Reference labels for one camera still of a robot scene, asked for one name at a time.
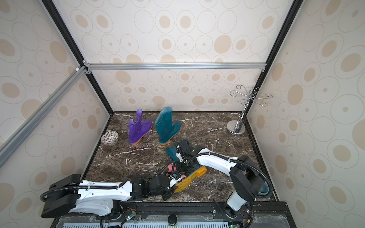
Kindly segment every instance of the black frame edge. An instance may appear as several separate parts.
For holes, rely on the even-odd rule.
[[[97,145],[96,145],[96,147],[95,147],[95,149],[94,149],[94,152],[93,152],[93,153],[92,153],[92,155],[91,155],[91,158],[90,158],[90,160],[89,160],[89,162],[88,162],[88,164],[87,164],[87,166],[86,166],[86,169],[84,170],[84,173],[82,174],[82,178],[81,178],[82,180],[85,180],[86,175],[87,175],[87,174],[88,174],[88,172],[89,172],[89,169],[90,169],[91,164],[92,164],[92,162],[93,162],[93,160],[94,160],[94,157],[95,157],[95,155],[96,155],[96,152],[98,151],[98,149],[99,149],[99,147],[100,147],[100,144],[101,144],[101,136],[102,136],[103,134],[105,134],[105,132],[107,131],[107,129],[108,129],[108,127],[109,127],[109,124],[110,124],[110,121],[112,120],[113,116],[114,116],[114,114],[112,114],[112,115],[109,117],[108,122],[107,122],[107,124],[105,125],[103,132],[100,134],[100,139],[99,139],[99,141],[98,141],[98,143],[97,143]]]
[[[272,64],[274,63],[274,60],[275,60],[275,57],[276,55],[278,54],[279,50],[280,50],[280,47],[281,45],[283,44],[284,40],[285,40],[285,37],[287,36],[289,30],[290,30],[290,27],[298,13],[298,10],[300,9],[301,5],[303,3],[303,0],[294,0],[290,9],[289,9],[289,12],[287,14],[287,17],[285,18],[284,20],[284,23],[280,29],[280,32],[274,42],[274,45],[270,51],[270,54],[268,56],[268,59],[266,60],[266,67],[265,67],[265,70],[263,72],[261,72],[260,76],[258,77],[257,79],[257,82],[256,82],[256,87],[261,87],[262,83],[264,82]],[[250,100],[249,102],[249,105],[245,111],[245,115],[247,115],[247,113],[249,112],[251,106],[253,104],[253,101]]]
[[[218,202],[218,205],[222,206],[225,202]],[[137,210],[137,214],[142,217],[147,217],[149,215],[213,215],[214,219],[217,218],[213,214],[213,209],[216,207],[215,202],[129,202],[123,201],[121,205],[126,208],[133,208]],[[294,223],[293,216],[289,210],[288,204],[284,201],[278,202],[253,202],[252,210],[254,211],[254,216],[257,214],[261,214],[264,216],[277,215],[282,214],[285,215],[290,228],[296,228]],[[95,216],[95,214],[84,213],[85,216]],[[77,213],[69,213],[65,216],[61,216],[54,219],[51,228],[55,228],[59,219],[62,217],[78,217],[80,214]],[[96,222],[100,219],[100,216],[96,216]],[[124,219],[120,218],[119,220],[106,220],[105,222],[122,222]],[[235,219],[224,218],[223,221],[228,222],[241,222],[241,218],[237,217]]]
[[[87,69],[87,66],[83,62],[84,57],[82,56],[79,48],[77,47],[77,44],[76,44],[75,40],[72,38],[71,33],[69,32],[65,22],[62,20],[61,15],[57,11],[57,8],[54,5],[53,1],[52,0],[42,0],[42,2],[44,4],[44,6],[46,7],[49,15],[53,19],[54,23],[56,24],[56,26],[57,26],[59,32],[61,33],[62,37],[66,41],[68,47],[70,48],[73,55],[75,56],[75,58],[76,58],[77,62],[79,63],[79,65],[80,66],[85,66],[85,68]],[[86,76],[87,76],[91,86],[94,88],[95,92],[99,96],[99,99],[101,100],[101,102],[105,106],[106,110],[108,111],[109,115],[113,115],[113,109],[111,108],[108,100],[106,99],[104,93],[102,92],[99,84],[95,80],[95,77],[91,73],[86,74]]]
[[[248,121],[246,115],[243,116],[243,121],[244,121],[244,124],[245,124],[245,127],[246,127],[247,134],[249,135],[249,138],[250,138],[250,141],[251,141],[252,149],[253,149],[253,151],[254,151],[254,153],[256,155],[257,163],[258,163],[258,165],[260,166],[260,168],[262,169],[262,171],[265,173],[265,175],[269,178],[269,180],[272,183],[272,180],[270,178],[268,169],[267,169],[267,167],[265,165],[265,162],[264,162],[264,158],[261,155],[261,151],[260,151],[260,149],[259,149],[259,147],[257,145],[255,136],[253,135],[251,126],[249,124],[249,121]],[[271,199],[276,200],[276,201],[279,201],[278,200],[278,197],[277,197],[277,194],[276,194],[276,191],[275,191],[275,188],[273,189],[273,195],[271,196]]]

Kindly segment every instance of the black knob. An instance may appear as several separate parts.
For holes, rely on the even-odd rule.
[[[169,223],[169,225],[176,225],[177,216],[176,215],[170,215],[167,219],[167,222]]]

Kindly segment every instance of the metal jewelry stand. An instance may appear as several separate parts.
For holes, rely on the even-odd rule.
[[[242,87],[245,89],[246,94],[240,93],[237,90],[241,90]],[[230,92],[230,95],[232,97],[236,97],[237,94],[243,95],[245,96],[244,99],[241,100],[241,104],[244,106],[243,112],[241,112],[241,114],[239,115],[239,119],[238,120],[231,120],[227,123],[227,129],[228,131],[235,136],[241,135],[245,132],[245,125],[243,124],[243,115],[249,105],[250,100],[255,102],[256,104],[259,104],[261,106],[266,107],[268,104],[265,102],[261,102],[258,103],[255,100],[256,99],[269,99],[269,98],[273,98],[273,96],[271,94],[265,94],[265,97],[256,97],[258,91],[260,90],[259,87],[254,86],[249,92],[247,91],[246,87],[243,85],[237,85],[236,86],[236,90],[232,90]]]

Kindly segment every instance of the yellow shoe sole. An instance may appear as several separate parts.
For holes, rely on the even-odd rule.
[[[177,189],[175,190],[176,192],[180,192],[184,189],[186,189],[187,187],[189,187],[189,185],[191,184],[191,182],[196,178],[196,177],[201,177],[203,176],[204,173],[207,172],[207,168],[205,166],[200,167],[199,169],[195,170],[192,174],[190,174],[188,177],[186,177],[185,179],[183,179],[180,183],[177,183]]]

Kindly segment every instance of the purple rain boot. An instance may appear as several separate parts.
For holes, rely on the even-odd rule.
[[[151,130],[151,127],[152,122],[150,120],[142,122],[142,109],[138,109],[136,123],[133,119],[129,120],[129,142],[132,145],[139,143],[141,138]]]

